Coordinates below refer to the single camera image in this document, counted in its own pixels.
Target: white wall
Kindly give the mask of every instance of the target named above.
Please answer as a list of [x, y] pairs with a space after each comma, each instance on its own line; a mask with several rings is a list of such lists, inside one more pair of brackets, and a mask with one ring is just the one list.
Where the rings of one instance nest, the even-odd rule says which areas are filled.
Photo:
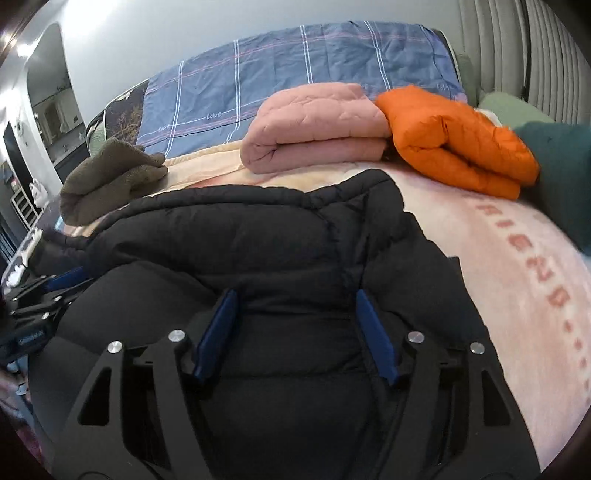
[[[235, 38], [319, 22], [406, 21], [439, 28], [464, 50], [452, 20], [459, 14], [457, 0], [50, 0], [19, 42], [34, 45], [52, 23], [59, 24], [72, 88], [88, 123], [133, 85]], [[2, 94], [13, 87], [23, 108], [10, 114], [20, 111], [35, 125], [26, 70], [27, 61], [15, 49], [0, 67], [0, 128], [8, 120]], [[29, 127], [18, 141], [31, 174], [57, 194], [61, 182], [36, 129]]]

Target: ceiling light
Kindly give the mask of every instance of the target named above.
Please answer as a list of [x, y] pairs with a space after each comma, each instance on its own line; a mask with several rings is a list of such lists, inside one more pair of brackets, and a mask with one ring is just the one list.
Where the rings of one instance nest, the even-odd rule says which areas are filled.
[[17, 54], [19, 57], [29, 58], [31, 55], [33, 55], [33, 51], [35, 51], [35, 47], [27, 43], [21, 43], [17, 47]]

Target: pink blanket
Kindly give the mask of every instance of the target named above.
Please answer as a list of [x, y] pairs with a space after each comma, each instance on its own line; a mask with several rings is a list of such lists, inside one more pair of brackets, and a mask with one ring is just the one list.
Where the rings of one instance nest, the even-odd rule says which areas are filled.
[[313, 83], [271, 95], [242, 142], [254, 173], [379, 161], [391, 135], [384, 114], [356, 83]]

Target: black puffer jacket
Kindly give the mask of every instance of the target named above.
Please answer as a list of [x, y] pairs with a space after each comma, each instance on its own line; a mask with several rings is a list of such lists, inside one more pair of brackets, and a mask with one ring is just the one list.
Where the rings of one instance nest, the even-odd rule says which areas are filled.
[[[461, 274], [403, 206], [390, 177], [369, 170], [311, 193], [191, 189], [111, 214], [81, 245], [85, 267], [98, 280], [31, 358], [33, 402], [49, 438], [58, 440], [109, 342], [154, 343], [233, 288], [238, 326], [219, 370], [203, 389], [189, 385], [187, 393], [207, 424], [202, 446], [214, 450], [204, 453], [216, 475], [535, 477], [531, 440]], [[437, 370], [436, 408], [425, 413], [426, 425], [417, 420], [417, 430], [410, 437], [406, 432], [410, 441], [396, 447], [394, 461], [388, 455], [404, 426], [412, 381], [390, 387], [380, 377], [356, 321], [359, 290], [373, 298], [401, 365], [408, 357], [410, 371], [418, 368], [406, 340], [411, 330], [451, 352], [458, 365], [453, 375]], [[470, 353], [472, 342], [485, 354]], [[485, 405], [470, 409], [467, 392], [476, 383], [469, 364], [476, 357], [476, 398], [482, 403], [484, 391]], [[413, 401], [420, 404], [434, 390]], [[493, 436], [486, 436], [489, 427]], [[154, 452], [135, 453], [158, 463]], [[454, 473], [441, 474], [445, 468]]]

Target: dark green fabric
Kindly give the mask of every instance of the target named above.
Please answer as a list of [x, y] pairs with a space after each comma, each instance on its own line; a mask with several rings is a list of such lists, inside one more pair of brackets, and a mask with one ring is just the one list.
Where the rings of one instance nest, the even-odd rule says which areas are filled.
[[540, 164], [526, 194], [585, 254], [591, 254], [591, 128], [531, 122], [516, 128]]

